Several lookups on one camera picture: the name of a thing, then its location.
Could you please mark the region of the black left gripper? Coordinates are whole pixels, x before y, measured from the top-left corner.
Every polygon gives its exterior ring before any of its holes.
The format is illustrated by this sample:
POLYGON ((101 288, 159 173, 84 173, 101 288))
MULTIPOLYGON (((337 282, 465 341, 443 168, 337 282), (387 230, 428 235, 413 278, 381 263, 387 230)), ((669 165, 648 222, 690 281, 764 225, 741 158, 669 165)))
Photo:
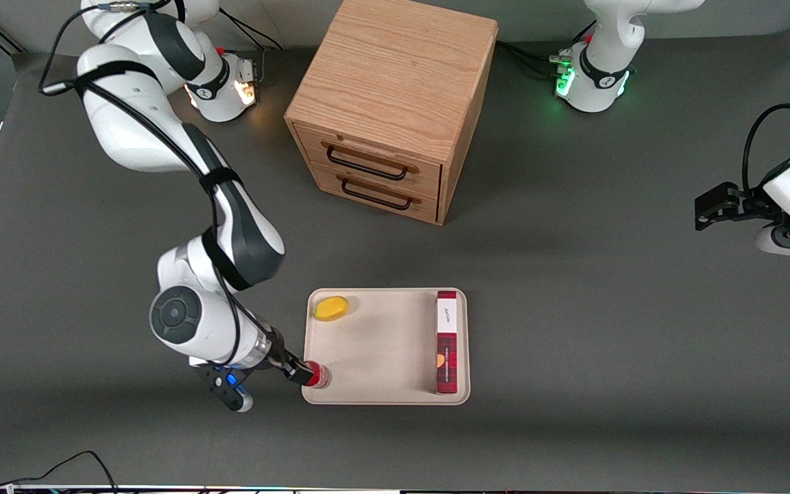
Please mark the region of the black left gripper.
POLYGON ((694 200, 694 229, 703 229, 730 221, 781 221, 781 208, 762 187, 740 190, 737 184, 724 182, 709 191, 709 199, 694 200))

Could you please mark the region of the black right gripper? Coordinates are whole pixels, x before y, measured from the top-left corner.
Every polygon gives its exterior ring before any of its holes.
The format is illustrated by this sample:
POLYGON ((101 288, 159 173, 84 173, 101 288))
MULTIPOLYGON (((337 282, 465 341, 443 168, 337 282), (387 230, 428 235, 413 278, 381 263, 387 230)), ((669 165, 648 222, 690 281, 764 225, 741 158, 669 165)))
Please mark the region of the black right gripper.
POLYGON ((289 351, 285 346, 285 339, 278 329, 264 329, 264 333, 267 340, 270 341, 270 349, 256 369, 264 371, 275 368, 289 381, 301 386, 313 387, 315 385, 315 363, 305 362, 289 351))

